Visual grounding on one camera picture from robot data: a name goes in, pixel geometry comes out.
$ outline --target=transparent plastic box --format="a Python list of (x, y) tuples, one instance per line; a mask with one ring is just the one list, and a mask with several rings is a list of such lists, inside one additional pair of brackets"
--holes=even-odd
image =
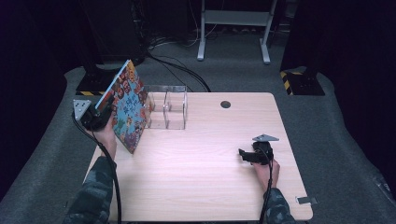
[(183, 130), (186, 128), (187, 87), (147, 86), (146, 128)]

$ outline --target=book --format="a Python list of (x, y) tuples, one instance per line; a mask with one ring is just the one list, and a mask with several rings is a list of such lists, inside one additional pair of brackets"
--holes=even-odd
[(116, 136), (129, 152), (134, 153), (146, 124), (145, 101), (148, 92), (145, 90), (134, 64), (127, 60), (121, 70), (96, 104), (101, 108), (112, 100), (114, 113), (112, 121)]

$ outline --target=person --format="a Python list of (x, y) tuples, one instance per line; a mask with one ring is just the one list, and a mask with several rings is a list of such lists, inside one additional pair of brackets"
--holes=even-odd
[[(87, 131), (102, 143), (113, 162), (117, 151), (116, 135), (112, 127), (113, 115), (108, 120), (106, 127), (99, 132)], [(259, 182), (264, 191), (268, 187), (270, 170), (267, 165), (252, 163), (256, 170)], [(290, 214), (289, 205), (279, 189), (276, 188), (279, 178), (280, 165), (276, 160), (273, 162), (273, 181), (271, 194), (268, 200), (265, 213), (266, 222), (271, 223), (295, 223)], [(109, 217), (110, 204), (113, 197), (112, 167), (107, 161), (104, 153), (97, 158), (95, 164), (88, 172), (88, 175), (78, 192), (75, 201), (70, 206), (63, 224), (71, 223), (107, 223)]]

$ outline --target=sleeve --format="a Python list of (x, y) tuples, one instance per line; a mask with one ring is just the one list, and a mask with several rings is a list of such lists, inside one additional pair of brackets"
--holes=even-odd
[(282, 192), (279, 189), (271, 189), (270, 197), (268, 199), (267, 210), (265, 214), (267, 223), (283, 223), (291, 224), (296, 223), (294, 217), (290, 213), (288, 202), (283, 197)]
[(113, 177), (106, 157), (99, 157), (64, 218), (69, 223), (107, 223), (113, 197)]

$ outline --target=table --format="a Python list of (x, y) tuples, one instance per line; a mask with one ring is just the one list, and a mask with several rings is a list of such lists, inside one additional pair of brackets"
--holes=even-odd
[(272, 0), (271, 9), (268, 12), (255, 11), (227, 11), (227, 10), (206, 10), (205, 0), (201, 5), (201, 40), (198, 48), (198, 61), (204, 60), (205, 55), (205, 25), (208, 24), (234, 24), (234, 25), (255, 25), (265, 26), (264, 35), (260, 38), (262, 49), (262, 60), (264, 64), (270, 64), (270, 56), (267, 48), (268, 35), (270, 33), (272, 20), (275, 13), (277, 0)]
[[(220, 106), (231, 103), (229, 108)], [(238, 148), (253, 151), (261, 134), (281, 165), (278, 187), (297, 220), (313, 216), (290, 142), (271, 93), (188, 92), (185, 130), (146, 129), (134, 154), (118, 144), (115, 162), (123, 221), (258, 220), (263, 189)], [(100, 149), (92, 157), (93, 165)], [(117, 220), (114, 194), (110, 220)]]

